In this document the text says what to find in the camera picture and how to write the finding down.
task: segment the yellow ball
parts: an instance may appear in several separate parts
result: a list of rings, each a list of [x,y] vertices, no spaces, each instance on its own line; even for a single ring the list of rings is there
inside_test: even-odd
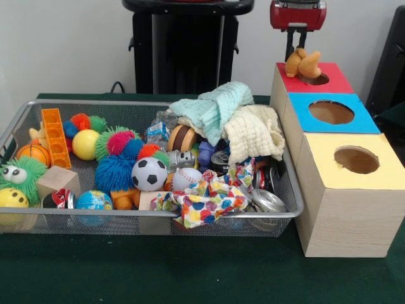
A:
[[[77,157],[82,160],[93,160],[96,158],[96,141],[100,136],[96,131],[83,130],[73,138],[72,148]]]
[[[4,188],[0,190],[0,207],[28,208],[28,199],[20,190]],[[23,214],[0,214],[0,225],[16,225],[24,218]]]

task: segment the wire mesh basket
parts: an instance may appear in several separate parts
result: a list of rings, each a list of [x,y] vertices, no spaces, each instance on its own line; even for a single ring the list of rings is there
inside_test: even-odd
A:
[[[119,101],[31,101],[20,108],[0,138],[1,162],[12,159],[29,141],[29,128],[38,128],[41,110],[59,108],[62,121],[74,114],[86,113],[104,117],[109,125],[122,125],[141,134],[165,111],[169,103]],[[82,192],[95,189],[97,161],[83,161],[70,156],[72,170],[78,173]],[[185,229],[173,218],[176,212],[123,210],[65,210],[46,208],[0,208],[0,232],[39,234],[121,234],[178,236],[264,236],[278,237],[290,220],[301,214],[303,202],[296,173],[286,147],[283,161],[277,164],[275,194],[285,203],[287,212],[233,212],[213,224]],[[2,217],[17,219],[17,224],[2,225]]]

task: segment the black cable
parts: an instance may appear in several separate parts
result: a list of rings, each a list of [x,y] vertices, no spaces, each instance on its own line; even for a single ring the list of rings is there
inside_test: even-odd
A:
[[[121,92],[122,92],[123,94],[125,94],[124,86],[123,86],[122,83],[119,82],[119,81],[114,82],[113,87],[112,87],[111,90],[110,90],[110,93],[114,93],[115,87],[116,87],[117,85],[120,86]]]

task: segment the stacked boxes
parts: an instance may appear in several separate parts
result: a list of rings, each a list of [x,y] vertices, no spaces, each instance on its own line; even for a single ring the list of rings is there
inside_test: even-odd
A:
[[[270,101],[305,199],[302,248],[307,257],[384,257],[405,216],[405,169],[338,66],[319,67],[327,77],[313,85],[278,63]]]

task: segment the polka dot fabric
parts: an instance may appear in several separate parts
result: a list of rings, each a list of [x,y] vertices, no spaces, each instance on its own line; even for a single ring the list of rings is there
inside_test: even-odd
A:
[[[151,201],[151,207],[155,211],[180,209],[180,216],[175,220],[185,228],[210,224],[232,210],[243,210],[248,202],[238,187],[243,185],[251,192],[253,163],[254,160],[232,168],[222,177],[214,171],[205,171],[201,182],[191,184],[184,191],[159,194]]]

